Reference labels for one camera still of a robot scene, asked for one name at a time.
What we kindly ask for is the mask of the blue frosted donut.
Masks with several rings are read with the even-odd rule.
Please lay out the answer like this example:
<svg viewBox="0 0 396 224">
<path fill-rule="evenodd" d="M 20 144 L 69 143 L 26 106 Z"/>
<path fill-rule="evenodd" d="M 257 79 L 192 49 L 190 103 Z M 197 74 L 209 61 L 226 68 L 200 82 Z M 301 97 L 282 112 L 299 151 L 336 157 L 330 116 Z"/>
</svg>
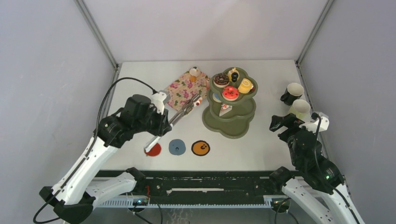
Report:
<svg viewBox="0 0 396 224">
<path fill-rule="evenodd" d="M 222 103 L 221 100 L 219 99 L 219 96 L 215 93 L 212 94 L 212 98 L 215 102 L 217 103 Z"/>
</svg>

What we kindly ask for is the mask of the chocolate striped cake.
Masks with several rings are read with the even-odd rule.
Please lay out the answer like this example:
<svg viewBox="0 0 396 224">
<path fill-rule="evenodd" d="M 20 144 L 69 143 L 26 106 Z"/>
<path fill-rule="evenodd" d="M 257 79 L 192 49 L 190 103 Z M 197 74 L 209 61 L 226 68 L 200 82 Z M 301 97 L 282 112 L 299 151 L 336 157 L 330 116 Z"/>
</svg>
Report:
<svg viewBox="0 0 396 224">
<path fill-rule="evenodd" d="M 193 107 L 196 107 L 196 106 L 201 105 L 202 100 L 203 100 L 203 98 L 202 98 L 201 96 L 195 96 L 195 97 L 192 99 L 192 106 L 193 106 Z"/>
</svg>

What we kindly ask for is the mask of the silver serving tongs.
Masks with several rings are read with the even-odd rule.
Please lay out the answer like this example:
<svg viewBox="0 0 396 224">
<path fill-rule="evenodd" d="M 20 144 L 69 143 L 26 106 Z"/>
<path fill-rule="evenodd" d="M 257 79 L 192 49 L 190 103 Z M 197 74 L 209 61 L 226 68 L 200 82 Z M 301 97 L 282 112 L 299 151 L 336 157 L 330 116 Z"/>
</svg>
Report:
<svg viewBox="0 0 396 224">
<path fill-rule="evenodd" d="M 194 107 L 192 106 L 192 99 L 195 96 L 200 96 L 199 94 L 193 95 L 193 97 L 189 100 L 187 100 L 182 108 L 177 111 L 177 113 L 170 119 L 169 123 L 170 126 L 173 127 L 179 120 L 181 120 L 185 115 L 189 114 Z M 153 137 L 147 144 L 143 147 L 144 150 L 150 150 L 159 140 L 161 139 L 161 136 L 155 136 Z"/>
</svg>

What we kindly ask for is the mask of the red donut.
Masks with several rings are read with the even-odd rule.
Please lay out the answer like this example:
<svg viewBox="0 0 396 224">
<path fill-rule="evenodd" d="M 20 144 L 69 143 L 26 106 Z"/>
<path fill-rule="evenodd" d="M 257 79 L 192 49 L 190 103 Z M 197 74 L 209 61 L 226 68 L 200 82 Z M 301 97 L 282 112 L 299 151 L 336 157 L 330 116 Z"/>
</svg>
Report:
<svg viewBox="0 0 396 224">
<path fill-rule="evenodd" d="M 239 91 L 235 87 L 227 86 L 222 91 L 222 97 L 228 101 L 235 101 L 239 97 Z"/>
</svg>

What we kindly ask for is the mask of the yellow pudding cake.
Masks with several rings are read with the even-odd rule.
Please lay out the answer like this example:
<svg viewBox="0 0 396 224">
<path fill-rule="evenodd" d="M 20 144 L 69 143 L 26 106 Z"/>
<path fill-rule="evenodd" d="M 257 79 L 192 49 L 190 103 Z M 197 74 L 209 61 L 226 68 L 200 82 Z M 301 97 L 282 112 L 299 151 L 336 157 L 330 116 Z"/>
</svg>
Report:
<svg viewBox="0 0 396 224">
<path fill-rule="evenodd" d="M 253 89 L 254 89 L 253 83 L 249 79 L 244 78 L 244 79 L 242 79 L 242 81 L 238 87 L 238 92 L 242 93 L 242 94 L 248 94 Z"/>
</svg>

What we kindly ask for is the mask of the chocolate donut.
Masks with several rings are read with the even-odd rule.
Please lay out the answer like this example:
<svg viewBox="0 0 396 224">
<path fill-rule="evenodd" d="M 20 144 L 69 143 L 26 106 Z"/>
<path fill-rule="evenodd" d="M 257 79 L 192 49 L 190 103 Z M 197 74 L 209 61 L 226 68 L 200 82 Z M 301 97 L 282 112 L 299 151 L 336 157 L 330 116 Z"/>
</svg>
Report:
<svg viewBox="0 0 396 224">
<path fill-rule="evenodd" d="M 213 83 L 219 88 L 224 88 L 229 85 L 230 80 L 227 74 L 218 73 L 213 77 Z"/>
</svg>

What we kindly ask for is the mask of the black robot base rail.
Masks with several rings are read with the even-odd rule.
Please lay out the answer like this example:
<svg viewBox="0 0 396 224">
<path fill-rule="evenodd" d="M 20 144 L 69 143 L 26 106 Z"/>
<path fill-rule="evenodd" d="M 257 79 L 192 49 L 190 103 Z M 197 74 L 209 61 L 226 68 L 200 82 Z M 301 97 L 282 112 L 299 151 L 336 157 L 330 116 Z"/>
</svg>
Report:
<svg viewBox="0 0 396 224">
<path fill-rule="evenodd" d="M 132 190 L 161 204 L 258 205 L 265 196 L 283 196 L 272 171 L 143 171 Z"/>
</svg>

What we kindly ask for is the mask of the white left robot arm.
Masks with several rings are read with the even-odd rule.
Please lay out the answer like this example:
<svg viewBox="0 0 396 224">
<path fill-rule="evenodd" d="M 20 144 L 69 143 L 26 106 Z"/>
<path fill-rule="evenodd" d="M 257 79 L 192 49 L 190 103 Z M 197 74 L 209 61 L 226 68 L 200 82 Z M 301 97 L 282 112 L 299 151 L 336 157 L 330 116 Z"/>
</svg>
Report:
<svg viewBox="0 0 396 224">
<path fill-rule="evenodd" d="M 103 202 L 123 193 L 132 191 L 139 195 L 145 191 L 146 177 L 136 168 L 128 168 L 94 187 L 89 184 L 104 163 L 135 134 L 148 132 L 164 136 L 172 130 L 165 109 L 169 99 L 164 91 L 149 98 L 134 94 L 124 107 L 99 122 L 86 149 L 67 174 L 53 187 L 43 187 L 39 193 L 60 219 L 80 224 Z"/>
</svg>

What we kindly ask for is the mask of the yellow fruit cake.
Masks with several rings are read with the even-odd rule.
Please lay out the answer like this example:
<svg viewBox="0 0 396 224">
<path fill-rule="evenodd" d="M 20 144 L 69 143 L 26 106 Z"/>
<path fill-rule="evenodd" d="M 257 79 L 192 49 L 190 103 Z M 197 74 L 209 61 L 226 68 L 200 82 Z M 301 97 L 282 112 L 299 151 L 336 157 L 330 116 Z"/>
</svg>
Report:
<svg viewBox="0 0 396 224">
<path fill-rule="evenodd" d="M 240 78 L 240 73 L 236 67 L 234 67 L 228 71 L 227 76 L 231 82 L 236 83 Z"/>
</svg>

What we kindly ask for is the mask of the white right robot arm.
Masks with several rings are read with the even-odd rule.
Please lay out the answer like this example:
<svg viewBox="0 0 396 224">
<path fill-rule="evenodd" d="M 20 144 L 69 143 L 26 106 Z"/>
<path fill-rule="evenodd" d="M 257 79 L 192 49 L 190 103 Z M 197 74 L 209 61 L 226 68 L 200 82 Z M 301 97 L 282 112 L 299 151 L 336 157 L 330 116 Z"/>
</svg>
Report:
<svg viewBox="0 0 396 224">
<path fill-rule="evenodd" d="M 318 134 L 329 127 L 328 117 L 319 112 L 304 122 L 295 114 L 273 115 L 269 130 L 286 130 L 278 138 L 288 146 L 291 163 L 303 180 L 322 198 L 320 203 L 305 190 L 291 171 L 280 167 L 270 174 L 270 189 L 275 194 L 284 193 L 296 202 L 318 224 L 362 224 L 338 167 L 322 155 L 322 144 Z"/>
</svg>

